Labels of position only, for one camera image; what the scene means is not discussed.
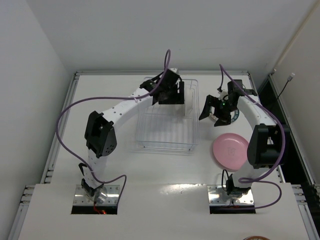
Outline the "green rimmed white plate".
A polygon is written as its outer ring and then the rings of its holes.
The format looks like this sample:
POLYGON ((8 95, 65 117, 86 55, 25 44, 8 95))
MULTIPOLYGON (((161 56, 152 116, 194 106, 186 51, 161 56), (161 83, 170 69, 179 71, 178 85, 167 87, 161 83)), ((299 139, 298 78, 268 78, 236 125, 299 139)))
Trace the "green rimmed white plate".
MULTIPOLYGON (((214 115, 214 108, 211 107, 210 109, 210 112, 209 112, 209 115, 210 117, 212 118, 213 121, 217 121, 218 118, 214 115)), ((235 110, 231 113, 231 120, 230 120, 230 123, 234 123, 238 118, 239 118, 239 115, 240 115, 240 111, 239 110, 235 110)))

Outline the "white ribbed plate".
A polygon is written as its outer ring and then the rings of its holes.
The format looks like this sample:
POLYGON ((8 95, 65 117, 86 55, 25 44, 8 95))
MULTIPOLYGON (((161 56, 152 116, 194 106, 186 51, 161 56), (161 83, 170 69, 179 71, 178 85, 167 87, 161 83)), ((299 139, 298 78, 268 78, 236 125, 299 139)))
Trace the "white ribbed plate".
POLYGON ((185 116, 191 117, 196 112, 196 94, 191 88, 185 90, 185 116))

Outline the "pink plate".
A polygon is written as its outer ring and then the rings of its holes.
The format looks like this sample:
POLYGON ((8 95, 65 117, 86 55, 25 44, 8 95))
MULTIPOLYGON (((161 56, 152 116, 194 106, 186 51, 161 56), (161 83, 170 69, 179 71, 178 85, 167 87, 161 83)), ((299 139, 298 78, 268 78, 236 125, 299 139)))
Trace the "pink plate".
POLYGON ((235 133, 224 133, 218 136, 212 146, 212 152, 223 167, 238 171, 247 161, 248 141, 235 133))

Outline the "clear glass plate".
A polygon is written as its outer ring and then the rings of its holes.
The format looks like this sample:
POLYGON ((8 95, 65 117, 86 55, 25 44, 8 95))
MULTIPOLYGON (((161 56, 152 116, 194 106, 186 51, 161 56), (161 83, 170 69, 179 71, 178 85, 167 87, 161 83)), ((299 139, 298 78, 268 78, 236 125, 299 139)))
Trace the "clear glass plate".
POLYGON ((182 104, 182 105, 181 105, 181 115, 182 115, 183 117, 185 117, 185 116, 188 114, 188 113, 187 113, 187 110, 188 110, 187 104, 186 104, 186 103, 182 104))

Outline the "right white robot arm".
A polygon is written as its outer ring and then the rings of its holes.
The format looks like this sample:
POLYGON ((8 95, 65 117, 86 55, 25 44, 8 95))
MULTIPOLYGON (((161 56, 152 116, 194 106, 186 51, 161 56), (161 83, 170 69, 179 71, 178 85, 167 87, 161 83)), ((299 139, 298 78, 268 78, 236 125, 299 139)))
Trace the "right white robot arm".
POLYGON ((231 113, 240 111, 252 128, 252 135, 245 155, 245 163, 231 174, 226 183, 228 195, 246 193, 253 183, 269 176, 282 164, 286 153, 290 130, 269 110, 259 103, 253 89, 243 88, 241 80, 228 82, 227 93, 220 89, 219 96, 207 95, 199 119, 209 117, 210 112, 217 118, 216 127, 231 124, 231 113))

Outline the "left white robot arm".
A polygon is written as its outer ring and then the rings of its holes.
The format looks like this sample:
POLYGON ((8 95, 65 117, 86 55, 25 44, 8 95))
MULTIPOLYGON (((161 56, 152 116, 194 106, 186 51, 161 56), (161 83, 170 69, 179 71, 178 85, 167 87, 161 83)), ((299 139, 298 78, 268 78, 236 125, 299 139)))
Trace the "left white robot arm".
POLYGON ((168 69, 145 80, 129 97, 101 113, 90 113, 84 138, 88 149, 87 167, 80 164, 81 185, 90 197, 102 188, 108 156, 117 147, 116 131, 129 119, 155 104, 184 105, 185 83, 175 71, 168 69))

